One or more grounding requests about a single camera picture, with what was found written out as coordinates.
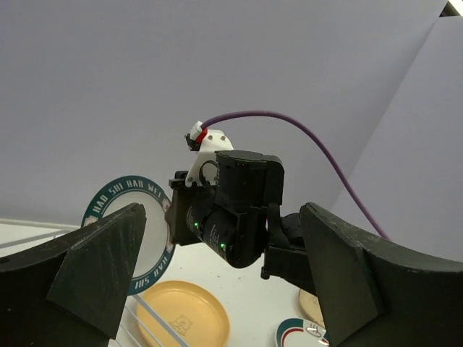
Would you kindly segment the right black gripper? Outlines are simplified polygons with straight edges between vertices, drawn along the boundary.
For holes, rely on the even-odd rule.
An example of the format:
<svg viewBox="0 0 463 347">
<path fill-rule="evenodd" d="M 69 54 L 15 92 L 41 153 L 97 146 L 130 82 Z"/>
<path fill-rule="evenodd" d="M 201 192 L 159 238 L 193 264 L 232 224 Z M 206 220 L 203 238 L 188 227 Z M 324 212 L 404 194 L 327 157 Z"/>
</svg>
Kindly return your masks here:
<svg viewBox="0 0 463 347">
<path fill-rule="evenodd" d="M 216 181 L 187 180 L 186 171 L 170 179 L 171 206 L 165 214 L 172 244 L 202 242 L 235 268 L 253 264 L 270 246 L 285 248 L 280 207 L 284 167 L 275 155 L 222 150 L 213 160 Z"/>
</svg>

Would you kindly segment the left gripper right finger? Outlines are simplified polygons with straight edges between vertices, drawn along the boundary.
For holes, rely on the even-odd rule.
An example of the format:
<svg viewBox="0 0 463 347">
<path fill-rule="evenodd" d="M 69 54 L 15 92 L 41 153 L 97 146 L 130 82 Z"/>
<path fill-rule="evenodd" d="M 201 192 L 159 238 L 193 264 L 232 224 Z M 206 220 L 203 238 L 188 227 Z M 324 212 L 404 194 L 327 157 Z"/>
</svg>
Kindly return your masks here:
<svg viewBox="0 0 463 347">
<path fill-rule="evenodd" d="M 387 241 L 308 203 L 300 210 L 332 346 L 460 346 L 462 264 Z"/>
</svg>

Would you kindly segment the green rim lettered plate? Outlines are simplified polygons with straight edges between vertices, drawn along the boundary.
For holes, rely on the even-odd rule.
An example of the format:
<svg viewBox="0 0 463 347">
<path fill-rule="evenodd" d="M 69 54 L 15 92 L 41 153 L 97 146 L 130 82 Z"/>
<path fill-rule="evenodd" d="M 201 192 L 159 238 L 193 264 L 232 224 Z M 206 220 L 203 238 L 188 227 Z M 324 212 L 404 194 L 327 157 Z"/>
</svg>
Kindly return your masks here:
<svg viewBox="0 0 463 347">
<path fill-rule="evenodd" d="M 144 206 L 145 232 L 128 294 L 140 294 L 158 282 L 174 255 L 165 212 L 171 200 L 154 181 L 143 176 L 122 176 L 101 188 L 90 201 L 81 226 L 94 223 L 131 203 Z"/>
</svg>

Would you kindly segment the yellow plate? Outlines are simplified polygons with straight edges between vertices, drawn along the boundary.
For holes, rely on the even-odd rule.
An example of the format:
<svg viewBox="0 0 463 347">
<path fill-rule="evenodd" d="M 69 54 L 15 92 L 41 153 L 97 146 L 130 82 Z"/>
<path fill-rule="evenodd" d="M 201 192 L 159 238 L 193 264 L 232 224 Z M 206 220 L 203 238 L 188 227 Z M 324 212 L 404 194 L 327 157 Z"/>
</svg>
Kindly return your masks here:
<svg viewBox="0 0 463 347">
<path fill-rule="evenodd" d="M 149 346 L 179 342 L 154 317 L 157 314 L 188 346 L 225 346 L 229 317 L 220 301 L 194 283 L 170 280 L 155 284 L 137 303 L 138 329 Z"/>
</svg>

